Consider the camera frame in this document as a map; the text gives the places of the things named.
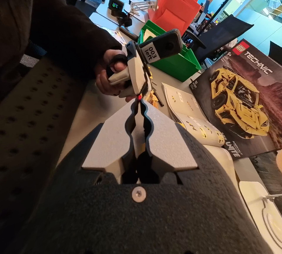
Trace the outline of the white document stand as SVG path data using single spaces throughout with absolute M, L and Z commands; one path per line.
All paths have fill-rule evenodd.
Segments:
M 282 253 L 282 217 L 274 200 L 259 182 L 241 181 L 239 190 L 259 233 L 275 254 Z

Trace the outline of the open instruction booklet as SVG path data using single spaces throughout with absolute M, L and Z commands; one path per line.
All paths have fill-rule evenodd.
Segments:
M 204 145 L 227 173 L 234 172 L 231 155 L 222 148 L 225 144 L 223 134 L 202 114 L 195 97 L 165 83 L 162 88 L 173 120 Z

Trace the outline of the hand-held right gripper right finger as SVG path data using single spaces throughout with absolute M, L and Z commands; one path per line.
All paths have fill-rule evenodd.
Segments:
M 143 99 L 140 110 L 145 139 L 145 150 L 138 157 L 140 182 L 160 183 L 167 173 L 198 169 L 187 130 Z

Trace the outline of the pile of yellow brick parts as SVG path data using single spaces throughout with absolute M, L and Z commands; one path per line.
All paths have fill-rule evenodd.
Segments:
M 145 77 L 145 90 L 143 94 L 143 99 L 157 109 L 158 109 L 158 105 L 160 105 L 160 107 L 163 107 L 164 104 L 160 100 L 160 97 L 157 94 L 157 90 L 154 88 L 154 85 L 156 86 L 157 84 L 153 82 L 153 74 L 148 65 L 145 66 L 144 77 Z

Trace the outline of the orange carry bag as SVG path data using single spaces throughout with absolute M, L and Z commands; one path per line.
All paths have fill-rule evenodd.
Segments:
M 199 12 L 198 0 L 158 0 L 158 9 L 148 9 L 149 20 L 165 31 L 178 29 L 184 35 Z

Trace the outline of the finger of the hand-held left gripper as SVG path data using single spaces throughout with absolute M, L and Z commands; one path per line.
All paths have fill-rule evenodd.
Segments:
M 152 90 L 150 77 L 143 68 L 143 62 L 140 57 L 130 59 L 130 80 L 134 94 L 137 96 L 147 96 Z

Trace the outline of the grey desk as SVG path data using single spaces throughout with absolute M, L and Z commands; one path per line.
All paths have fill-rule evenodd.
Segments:
M 61 162 L 67 153 L 94 129 L 94 127 L 104 122 L 124 105 L 124 99 L 101 94 L 94 80 L 91 80 L 87 85 L 75 115 L 59 162 Z M 227 174 L 232 182 L 237 185 L 236 188 L 240 195 L 239 182 L 241 181 L 259 182 L 269 194 L 281 194 L 281 188 L 278 188 L 279 190 L 277 191 L 276 187 L 269 185 L 269 180 L 278 179 L 278 176 L 274 175 L 274 172 L 281 175 L 279 170 L 280 166 L 277 166 L 277 164 L 281 165 L 281 151 L 278 151 L 278 162 L 276 161 L 275 153 L 265 153 L 255 157 L 233 161 L 235 171 Z M 281 197 L 277 197 L 274 203 L 278 210 L 281 210 Z

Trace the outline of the toy car set box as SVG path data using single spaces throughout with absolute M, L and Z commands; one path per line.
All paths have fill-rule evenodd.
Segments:
M 282 146 L 281 65 L 242 39 L 189 87 L 235 160 Z

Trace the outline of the black office chair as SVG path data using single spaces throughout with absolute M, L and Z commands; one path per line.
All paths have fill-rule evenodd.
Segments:
M 243 35 L 253 26 L 254 24 L 246 23 L 233 15 L 229 15 L 226 19 L 205 33 L 195 35 L 187 30 L 182 40 L 184 42 L 187 42 L 189 39 L 192 40 L 188 48 L 193 51 L 199 64 L 204 64 L 204 69 L 207 69 L 208 67 L 204 62 L 206 58 L 211 59 L 218 49 Z

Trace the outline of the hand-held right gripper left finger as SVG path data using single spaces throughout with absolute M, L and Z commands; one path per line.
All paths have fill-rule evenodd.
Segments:
M 111 173 L 122 183 L 122 175 L 132 169 L 135 157 L 132 132 L 138 108 L 139 100 L 131 100 L 102 124 L 83 169 Z

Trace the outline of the green storage bin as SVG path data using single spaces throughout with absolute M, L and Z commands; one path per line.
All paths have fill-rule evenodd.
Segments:
M 156 36 L 165 33 L 165 30 L 151 20 L 148 20 L 141 28 L 138 44 L 145 41 L 144 36 L 146 30 L 149 30 Z M 151 65 L 181 82 L 185 82 L 188 78 L 202 69 L 193 51 L 188 49 L 186 45 L 183 45 L 182 51 L 179 54 L 153 62 Z

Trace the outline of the small black display device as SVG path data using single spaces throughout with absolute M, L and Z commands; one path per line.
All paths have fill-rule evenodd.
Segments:
M 109 0 L 108 9 L 111 11 L 111 15 L 115 17 L 123 17 L 124 2 L 121 0 Z

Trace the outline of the person's left hand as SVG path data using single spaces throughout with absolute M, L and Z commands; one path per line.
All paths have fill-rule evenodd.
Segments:
M 109 96 L 118 96 L 119 93 L 124 90 L 125 83 L 119 83 L 116 85 L 110 85 L 108 81 L 108 76 L 106 73 L 107 66 L 113 68 L 113 72 L 121 72 L 127 67 L 127 64 L 123 62 L 110 63 L 115 55 L 125 55 L 122 50 L 107 50 L 102 58 L 98 59 L 97 64 L 94 68 L 95 76 L 96 76 L 96 85 L 97 88 L 104 95 Z

